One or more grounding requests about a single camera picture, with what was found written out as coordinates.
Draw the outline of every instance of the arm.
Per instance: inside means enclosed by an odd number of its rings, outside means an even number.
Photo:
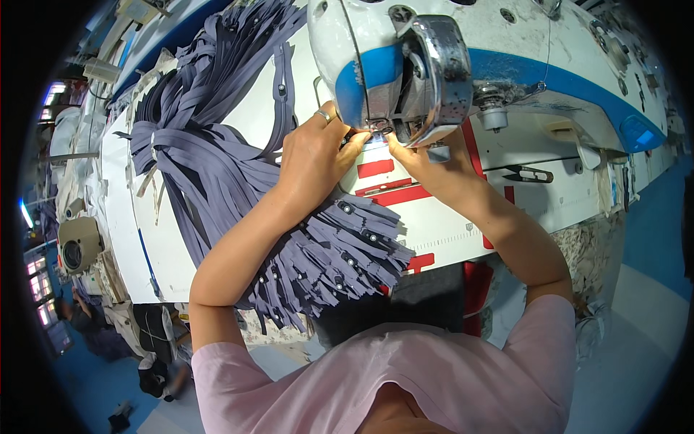
[[[358,133],[342,150],[349,127],[331,114],[314,115],[285,137],[280,179],[207,254],[190,288],[193,351],[215,342],[245,348],[232,306],[239,301],[280,236],[325,200],[352,166],[369,133]]]
[[[426,152],[405,149],[393,134],[393,157],[438,200],[473,222],[494,245],[511,272],[527,285],[529,304],[544,294],[572,301],[571,277],[554,240],[530,216],[508,202],[475,173],[462,130],[446,138],[451,160],[431,164]]]
[[[74,286],[72,287],[72,299],[77,301],[77,303],[80,304],[80,307],[82,308],[82,311],[90,318],[92,319],[92,311],[89,309],[89,306],[82,300],[82,297],[80,297],[80,294],[77,293],[77,288]]]

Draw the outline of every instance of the fabric pile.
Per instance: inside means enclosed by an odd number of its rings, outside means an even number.
[[[135,170],[162,172],[196,265],[278,182],[274,153],[296,127],[287,40],[306,22],[305,8],[292,3],[237,3],[208,17],[204,31],[178,50],[178,68],[137,107],[128,137]],[[271,56],[275,124],[260,150],[219,122]],[[340,299],[393,287],[413,254],[395,242],[399,218],[370,199],[328,198],[280,238],[237,307],[255,309],[263,329],[266,317],[278,328],[293,324],[304,331],[300,312],[319,316]]]

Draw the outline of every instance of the woman's right hand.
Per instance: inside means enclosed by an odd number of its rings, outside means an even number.
[[[426,149],[403,148],[394,133],[387,136],[391,155],[432,196],[465,215],[471,202],[484,194],[486,182],[473,169],[462,129],[456,128],[443,141],[450,149],[450,160],[432,163]]]

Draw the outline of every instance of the thread snips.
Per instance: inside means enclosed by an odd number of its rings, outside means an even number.
[[[552,172],[547,172],[546,170],[533,169],[528,166],[521,165],[509,165],[504,167],[506,170],[515,172],[512,175],[504,175],[504,178],[511,181],[518,181],[523,183],[544,183],[549,184],[554,179],[555,176]]]

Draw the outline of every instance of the blue floor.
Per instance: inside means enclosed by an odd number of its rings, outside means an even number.
[[[629,207],[623,263],[652,277],[690,301],[692,285],[684,278],[682,204],[684,177],[692,170],[692,156],[675,165],[639,194]]]

